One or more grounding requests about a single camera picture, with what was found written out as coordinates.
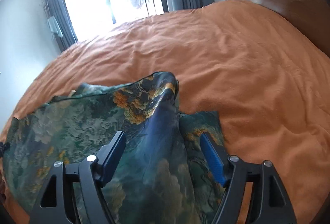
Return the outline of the orange duvet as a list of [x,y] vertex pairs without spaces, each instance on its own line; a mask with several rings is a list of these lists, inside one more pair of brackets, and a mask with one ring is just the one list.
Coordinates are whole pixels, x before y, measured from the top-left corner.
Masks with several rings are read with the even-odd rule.
[[298,223],[329,194],[329,58],[280,15],[222,1],[125,23],[41,72],[1,134],[6,206],[25,223],[57,160],[116,131],[127,146],[104,197],[117,223],[211,223],[224,189],[203,132],[246,162],[270,160]]

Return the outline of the green patterned padded jacket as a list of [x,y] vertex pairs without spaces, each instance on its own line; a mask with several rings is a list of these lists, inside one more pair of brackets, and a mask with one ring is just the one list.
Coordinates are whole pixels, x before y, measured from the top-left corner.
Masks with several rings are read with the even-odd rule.
[[179,83],[156,72],[135,83],[82,84],[23,118],[1,143],[3,173],[18,204],[68,190],[77,223],[212,223],[224,189],[202,151],[224,142],[218,112],[179,109]]

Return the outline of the light blue hanging towel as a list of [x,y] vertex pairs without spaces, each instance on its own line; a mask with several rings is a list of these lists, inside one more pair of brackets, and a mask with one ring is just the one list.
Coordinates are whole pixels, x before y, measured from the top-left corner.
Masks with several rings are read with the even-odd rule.
[[55,16],[51,16],[47,19],[49,29],[51,33],[56,34],[59,38],[63,37],[63,33],[61,31],[61,28],[58,24],[58,21],[56,20]]

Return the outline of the coat rack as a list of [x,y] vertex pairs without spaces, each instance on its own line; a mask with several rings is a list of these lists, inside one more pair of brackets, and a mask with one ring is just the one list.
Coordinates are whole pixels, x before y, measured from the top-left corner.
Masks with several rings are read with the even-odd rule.
[[42,3],[42,8],[43,8],[43,10],[45,12],[46,18],[49,19],[51,17],[49,3],[48,2],[43,2]]

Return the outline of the grey left curtain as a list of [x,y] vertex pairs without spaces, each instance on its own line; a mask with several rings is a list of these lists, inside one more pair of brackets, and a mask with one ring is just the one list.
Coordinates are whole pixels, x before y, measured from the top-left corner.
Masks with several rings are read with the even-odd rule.
[[58,43],[59,50],[63,52],[78,41],[72,26],[71,19],[69,18],[65,0],[45,0],[45,1],[48,5],[50,16],[55,17],[59,25],[59,28],[61,30],[62,37],[59,37],[56,34],[55,39]]

